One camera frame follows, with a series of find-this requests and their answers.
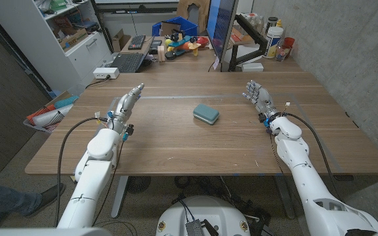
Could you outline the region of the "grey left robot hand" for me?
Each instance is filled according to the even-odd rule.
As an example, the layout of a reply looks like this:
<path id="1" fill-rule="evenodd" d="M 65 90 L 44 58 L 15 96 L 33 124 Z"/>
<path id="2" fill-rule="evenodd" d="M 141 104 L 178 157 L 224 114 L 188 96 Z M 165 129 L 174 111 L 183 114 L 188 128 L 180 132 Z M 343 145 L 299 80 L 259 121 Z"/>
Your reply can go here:
<path id="1" fill-rule="evenodd" d="M 140 98 L 140 93 L 144 88 L 144 83 L 132 88 L 127 94 L 121 97 L 112 118 L 112 129 L 121 134 L 125 129 L 126 122 L 132 114 L 132 109 Z"/>

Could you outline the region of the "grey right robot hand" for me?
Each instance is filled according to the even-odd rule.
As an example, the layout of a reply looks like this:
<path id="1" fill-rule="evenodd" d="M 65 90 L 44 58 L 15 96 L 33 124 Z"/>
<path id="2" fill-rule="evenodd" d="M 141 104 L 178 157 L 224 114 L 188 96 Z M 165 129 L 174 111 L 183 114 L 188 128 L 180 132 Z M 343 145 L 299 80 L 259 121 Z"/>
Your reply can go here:
<path id="1" fill-rule="evenodd" d="M 246 85 L 247 93 L 243 96 L 255 105 L 259 112 L 259 120 L 262 123 L 271 123 L 280 114 L 274 105 L 274 101 L 268 91 L 260 84 L 251 80 Z"/>

